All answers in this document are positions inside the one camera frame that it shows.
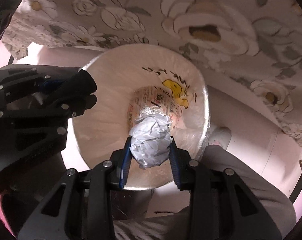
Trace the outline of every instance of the pink fabric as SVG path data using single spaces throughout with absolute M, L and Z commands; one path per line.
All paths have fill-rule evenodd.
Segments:
M 2 194 L 0 194 L 0 220 L 3 222 L 4 226 L 6 227 L 6 229 L 9 230 L 10 233 L 15 237 L 15 235 L 13 234 L 13 231 L 12 231 L 10 225 L 9 225 L 9 223 L 8 223 L 7 220 L 6 220 L 6 217 L 5 217 L 5 215 L 4 215 L 4 212 L 3 212 L 3 208 L 2 208 L 2 198 L 3 198 L 3 195 L 4 195 L 4 194 L 5 194 L 5 192 L 2 193 Z

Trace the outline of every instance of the yellow cartoon duck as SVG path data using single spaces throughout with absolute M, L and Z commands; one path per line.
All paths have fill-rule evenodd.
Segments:
M 172 81 L 170 79 L 166 79 L 162 82 L 162 84 L 171 89 L 172 91 L 172 95 L 174 98 L 174 101 L 180 105 L 180 106 L 184 106 L 185 109 L 187 109 L 189 107 L 189 102 L 186 99 L 182 99 L 181 96 L 183 96 L 183 92 L 184 90 L 182 89 L 182 87 L 175 81 Z

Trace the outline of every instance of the black clamp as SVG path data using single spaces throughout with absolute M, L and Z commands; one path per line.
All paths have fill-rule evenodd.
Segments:
M 0 69 L 0 192 L 16 173 L 65 148 L 68 119 L 95 105 L 96 89 L 79 68 L 17 64 Z
M 68 170 L 21 229 L 18 240 L 114 240 L 110 190 L 122 190 L 131 163 L 125 147 L 90 171 Z M 281 240 L 281 234 L 246 184 L 232 170 L 206 168 L 170 146 L 174 182 L 190 190 L 190 240 Z

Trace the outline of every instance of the floral fabric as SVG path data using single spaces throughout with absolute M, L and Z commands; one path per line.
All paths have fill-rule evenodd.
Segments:
M 172 49 L 250 89 L 302 147 L 302 10 L 295 0 L 23 0 L 2 41 L 18 59 L 32 41 Z

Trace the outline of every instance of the floral pattern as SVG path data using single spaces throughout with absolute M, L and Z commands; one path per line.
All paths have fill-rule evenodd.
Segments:
M 279 83 L 268 80 L 256 80 L 251 83 L 250 89 L 262 99 L 272 112 L 282 113 L 281 117 L 293 110 L 289 91 Z
M 136 14 L 121 7 L 105 7 L 101 12 L 101 18 L 106 25 L 114 30 L 137 32 L 145 30 Z
M 21 12 L 43 20 L 57 17 L 56 4 L 48 0 L 27 0 L 21 4 Z
M 61 38 L 74 46 L 97 46 L 98 41 L 106 40 L 102 37 L 104 34 L 97 32 L 94 26 L 91 26 L 89 29 L 86 29 L 83 26 L 75 28 L 73 25 L 66 22 L 62 23 L 61 26 L 68 31 L 62 33 Z
M 98 8 L 98 6 L 90 0 L 74 0 L 72 5 L 73 11 L 77 15 L 92 16 Z
M 23 0 L 2 41 L 17 59 L 31 42 L 167 47 L 245 85 L 302 147 L 302 9 L 295 0 Z
M 272 66 L 279 70 L 276 78 L 291 78 L 302 70 L 302 29 L 289 28 L 272 18 L 258 19 L 253 26 L 261 52 L 273 59 Z
M 205 52 L 210 65 L 228 61 L 229 57 L 221 57 L 222 54 L 254 56 L 259 51 L 251 23 L 226 4 L 209 0 L 162 0 L 161 11 L 166 16 L 162 27 L 168 34 L 218 52 L 215 53 L 218 60 L 212 60 L 212 52 Z

